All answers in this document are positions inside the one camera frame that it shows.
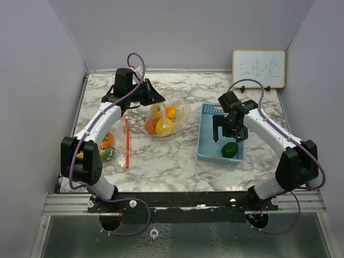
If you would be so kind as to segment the green avocado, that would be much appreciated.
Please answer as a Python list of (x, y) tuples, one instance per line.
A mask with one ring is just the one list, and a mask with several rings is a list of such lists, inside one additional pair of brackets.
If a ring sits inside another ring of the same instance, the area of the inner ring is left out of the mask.
[(223, 145), (221, 155), (224, 158), (234, 158), (239, 151), (239, 145), (236, 142), (228, 142)]

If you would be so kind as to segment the bumpy red orange tangerine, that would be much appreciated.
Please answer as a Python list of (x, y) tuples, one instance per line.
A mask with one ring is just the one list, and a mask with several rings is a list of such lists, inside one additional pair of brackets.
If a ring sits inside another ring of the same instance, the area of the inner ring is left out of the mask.
[(155, 128), (157, 124), (157, 119), (148, 119), (145, 122), (145, 130), (148, 134), (156, 134)]

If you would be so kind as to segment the clear zip bag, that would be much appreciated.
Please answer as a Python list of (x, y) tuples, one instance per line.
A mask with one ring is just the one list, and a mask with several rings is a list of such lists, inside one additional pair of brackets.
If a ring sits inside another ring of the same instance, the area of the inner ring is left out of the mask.
[(185, 91), (166, 88), (161, 95), (165, 101), (150, 107), (144, 124), (146, 133), (151, 137), (162, 138), (175, 134), (190, 116), (190, 105)]
[(130, 164), (130, 130), (128, 123), (128, 116), (124, 115), (124, 118), (120, 118), (110, 129), (114, 136), (113, 148), (116, 149), (115, 157), (103, 162), (106, 165), (112, 164), (118, 165), (122, 168), (129, 168)]

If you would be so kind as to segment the orange bell pepper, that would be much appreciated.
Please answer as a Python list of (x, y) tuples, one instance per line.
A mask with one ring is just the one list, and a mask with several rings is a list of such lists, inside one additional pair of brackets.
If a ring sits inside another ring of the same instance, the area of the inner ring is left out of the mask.
[(175, 119), (177, 116), (177, 108), (174, 106), (169, 106), (166, 108), (166, 117), (170, 120)]

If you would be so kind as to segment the yellow bell pepper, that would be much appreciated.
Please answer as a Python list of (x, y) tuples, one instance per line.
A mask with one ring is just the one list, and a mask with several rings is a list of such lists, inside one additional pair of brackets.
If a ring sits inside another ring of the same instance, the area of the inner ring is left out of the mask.
[(160, 118), (157, 121), (155, 131), (156, 134), (158, 134), (159, 136), (165, 137), (173, 133), (174, 127), (175, 124), (170, 119), (167, 118), (166, 120), (164, 120)]

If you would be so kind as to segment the clear zip top bag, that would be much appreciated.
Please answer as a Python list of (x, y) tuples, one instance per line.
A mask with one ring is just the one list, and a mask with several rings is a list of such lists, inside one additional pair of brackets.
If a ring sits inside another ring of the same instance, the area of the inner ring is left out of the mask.
[(106, 165), (112, 164), (118, 165), (122, 168), (129, 168), (130, 164), (130, 130), (128, 123), (128, 116), (124, 115), (124, 118), (120, 118), (110, 129), (114, 136), (113, 148), (116, 149), (115, 157), (103, 162)]

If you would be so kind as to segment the green yellow mango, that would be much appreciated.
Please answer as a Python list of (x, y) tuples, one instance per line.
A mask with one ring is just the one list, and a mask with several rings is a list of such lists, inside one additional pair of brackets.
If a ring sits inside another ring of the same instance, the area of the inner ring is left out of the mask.
[(102, 162), (110, 161), (115, 157), (116, 149), (113, 147), (100, 148), (99, 154)]

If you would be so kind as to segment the yellow orange peach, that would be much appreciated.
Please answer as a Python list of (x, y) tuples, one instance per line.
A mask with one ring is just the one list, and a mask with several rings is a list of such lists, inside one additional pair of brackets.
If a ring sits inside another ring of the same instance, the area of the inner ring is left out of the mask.
[(154, 119), (161, 118), (160, 104), (153, 104), (150, 107), (150, 113)]

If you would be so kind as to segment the orange tomato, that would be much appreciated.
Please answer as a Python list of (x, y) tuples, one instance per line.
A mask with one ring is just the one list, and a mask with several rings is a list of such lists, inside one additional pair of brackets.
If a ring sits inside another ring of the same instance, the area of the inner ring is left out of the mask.
[(100, 148), (112, 147), (114, 143), (114, 136), (111, 132), (108, 132), (100, 144)]

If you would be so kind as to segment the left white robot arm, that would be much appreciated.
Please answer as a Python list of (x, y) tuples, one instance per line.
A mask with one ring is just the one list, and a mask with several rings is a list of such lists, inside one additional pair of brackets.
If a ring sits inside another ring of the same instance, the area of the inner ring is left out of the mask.
[(119, 199), (114, 196), (116, 187), (102, 175), (100, 144), (132, 103), (149, 106), (164, 101), (145, 77), (142, 66), (117, 69), (114, 85), (103, 96), (96, 114), (75, 136), (61, 141), (61, 175), (99, 196), (105, 211), (115, 211)]

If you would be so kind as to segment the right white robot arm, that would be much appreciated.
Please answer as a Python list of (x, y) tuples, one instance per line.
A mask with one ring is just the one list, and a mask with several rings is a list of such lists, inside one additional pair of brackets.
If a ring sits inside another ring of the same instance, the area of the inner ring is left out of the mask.
[(319, 175), (317, 145), (303, 141), (284, 130), (262, 110), (260, 103), (253, 100), (240, 101), (236, 94), (228, 91), (218, 102), (224, 112), (214, 115), (213, 139), (221, 135), (238, 142), (248, 138), (253, 131), (279, 156), (275, 174), (251, 188), (247, 204), (252, 210), (265, 206), (268, 198), (301, 187)]

